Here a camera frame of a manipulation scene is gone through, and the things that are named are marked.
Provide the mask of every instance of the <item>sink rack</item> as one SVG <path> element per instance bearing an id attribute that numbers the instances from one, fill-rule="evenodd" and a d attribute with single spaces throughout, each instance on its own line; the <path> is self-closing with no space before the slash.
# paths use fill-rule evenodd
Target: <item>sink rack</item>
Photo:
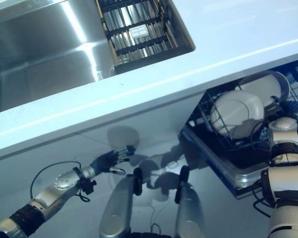
<path id="1" fill-rule="evenodd" d="M 96 4 L 116 73 L 166 60 L 194 48 L 169 0 L 96 0 Z"/>

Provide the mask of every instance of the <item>black joint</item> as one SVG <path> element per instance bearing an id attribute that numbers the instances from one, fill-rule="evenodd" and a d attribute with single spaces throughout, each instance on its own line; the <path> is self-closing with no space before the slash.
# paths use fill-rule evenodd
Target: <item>black joint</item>
<path id="1" fill-rule="evenodd" d="M 85 179 L 83 182 L 80 183 L 82 190 L 87 194 L 91 194 L 94 192 L 94 186 L 97 185 L 96 181 L 90 181 L 89 179 Z"/>
<path id="2" fill-rule="evenodd" d="M 298 200 L 278 199 L 276 202 L 276 209 L 285 206 L 298 207 Z"/>
<path id="3" fill-rule="evenodd" d="M 178 188 L 177 188 L 177 192 L 176 192 L 175 198 L 174 198 L 174 202 L 176 204 L 179 204 L 180 200 L 181 200 L 181 183 L 182 182 L 188 182 L 189 173 L 190 173 L 189 166 L 182 166 L 181 171 L 180 171 L 180 175 L 179 175 Z"/>
<path id="4" fill-rule="evenodd" d="M 87 195 L 94 192 L 94 186 L 97 185 L 96 181 L 95 180 L 90 181 L 89 179 L 86 179 L 78 167 L 73 168 L 73 170 L 76 172 L 77 176 L 79 177 L 79 184 L 83 192 L 85 192 Z"/>
<path id="5" fill-rule="evenodd" d="M 45 222 L 43 214 L 35 207 L 27 204 L 17 210 L 10 218 L 30 236 Z"/>
<path id="6" fill-rule="evenodd" d="M 79 178 L 79 181 L 84 181 L 85 180 L 85 176 L 83 175 L 83 173 L 80 171 L 80 169 L 78 167 L 74 167 L 73 170 L 77 174 L 77 176 Z"/>
<path id="7" fill-rule="evenodd" d="M 143 192 L 143 171 L 140 168 L 136 168 L 134 170 L 134 177 L 134 195 L 139 196 Z"/>
<path id="8" fill-rule="evenodd" d="M 295 143 L 285 142 L 274 145 L 271 150 L 271 158 L 283 154 L 298 154 L 298 145 Z"/>
<path id="9" fill-rule="evenodd" d="M 263 198 L 272 206 L 275 207 L 275 201 L 273 197 L 272 190 L 270 188 L 268 170 L 263 170 L 261 173 L 261 180 L 262 180 L 262 193 Z"/>

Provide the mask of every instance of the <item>wire rack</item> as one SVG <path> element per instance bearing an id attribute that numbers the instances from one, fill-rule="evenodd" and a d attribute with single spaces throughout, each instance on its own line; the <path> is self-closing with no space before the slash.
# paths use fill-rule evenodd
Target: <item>wire rack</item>
<path id="1" fill-rule="evenodd" d="M 290 93 L 288 96 L 289 101 L 297 101 L 298 102 L 298 62 L 294 62 L 291 64 L 283 65 L 274 70 L 280 71 L 283 75 L 285 75 L 290 83 Z M 235 88 L 238 85 L 237 80 L 235 82 L 230 83 L 233 86 L 230 89 Z M 197 126 L 203 124 L 205 129 L 208 132 L 211 132 L 217 136 L 222 147 L 227 151 L 236 151 L 247 147 L 253 147 L 254 145 L 259 145 L 260 143 L 268 141 L 268 123 L 269 119 L 265 118 L 262 122 L 259 122 L 254 125 L 254 127 L 259 127 L 259 129 L 252 129 L 252 133 L 249 137 L 242 139 L 234 139 L 231 134 L 228 125 L 225 124 L 221 114 L 216 107 L 215 101 L 220 98 L 222 95 L 227 93 L 230 90 L 225 90 L 223 87 L 219 90 L 211 90 L 206 91 L 202 100 L 199 102 L 198 106 L 194 110 L 193 114 L 190 117 L 191 126 Z M 217 120 L 220 121 L 222 127 L 214 128 L 211 123 L 211 114 L 217 113 Z M 218 133 L 218 130 L 224 129 L 226 136 L 223 136 Z"/>
<path id="2" fill-rule="evenodd" d="M 96 0 L 118 72 L 191 51 L 168 1 Z"/>

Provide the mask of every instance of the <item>dishwasher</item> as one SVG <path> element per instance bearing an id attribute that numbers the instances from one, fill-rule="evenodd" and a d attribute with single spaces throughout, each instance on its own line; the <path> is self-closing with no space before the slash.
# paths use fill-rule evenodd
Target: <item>dishwasher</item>
<path id="1" fill-rule="evenodd" d="M 298 102 L 298 60 L 246 78 L 256 77 L 256 75 L 259 75 L 257 78 L 261 78 L 261 75 L 269 73 L 282 75 L 287 79 L 285 81 L 289 83 L 289 90 L 285 99 L 287 102 Z M 270 106 L 268 109 L 265 107 L 264 119 L 260 124 L 255 125 L 256 130 L 253 128 L 247 137 L 232 136 L 228 129 L 229 125 L 221 119 L 216 101 L 228 92 L 242 90 L 240 85 L 246 78 L 208 89 L 181 133 L 197 148 L 201 158 L 237 199 L 251 194 L 254 182 L 260 179 L 261 171 L 268 167 L 271 158 L 268 124 L 284 115 L 282 108 L 277 104 L 273 104 L 273 107 Z M 214 110 L 222 120 L 221 129 L 227 132 L 225 135 L 214 127 L 211 115 Z"/>

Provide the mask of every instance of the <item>white plate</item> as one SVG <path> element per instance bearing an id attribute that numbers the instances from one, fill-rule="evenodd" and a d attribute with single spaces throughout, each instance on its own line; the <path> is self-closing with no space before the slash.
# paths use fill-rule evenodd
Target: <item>white plate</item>
<path id="1" fill-rule="evenodd" d="M 252 93 L 260 98 L 264 107 L 274 107 L 271 96 L 277 96 L 285 101 L 289 95 L 289 82 L 287 78 L 276 71 L 267 70 L 242 79 L 236 90 Z"/>
<path id="2" fill-rule="evenodd" d="M 211 124 L 219 134 L 241 139 L 250 136 L 253 127 L 264 118 L 264 106 L 256 95 L 240 90 L 230 91 L 215 101 L 210 116 Z"/>

